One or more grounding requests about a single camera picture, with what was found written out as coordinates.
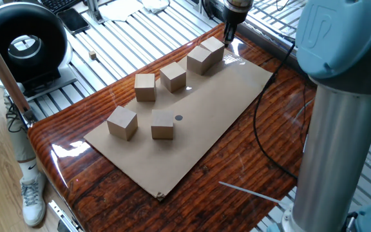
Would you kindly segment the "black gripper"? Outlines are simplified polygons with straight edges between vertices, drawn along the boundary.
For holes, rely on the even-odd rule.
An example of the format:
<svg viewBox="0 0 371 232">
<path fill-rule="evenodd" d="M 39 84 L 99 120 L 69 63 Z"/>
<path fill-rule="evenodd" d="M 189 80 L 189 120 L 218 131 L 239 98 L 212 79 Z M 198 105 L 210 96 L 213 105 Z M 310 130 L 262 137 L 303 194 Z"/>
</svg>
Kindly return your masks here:
<svg viewBox="0 0 371 232">
<path fill-rule="evenodd" d="M 234 40 L 236 33 L 236 27 L 238 24 L 245 21 L 249 10 L 252 8 L 252 5 L 246 7 L 225 5 L 222 17 L 225 21 L 225 30 L 224 30 L 224 45 L 231 44 Z"/>
</svg>

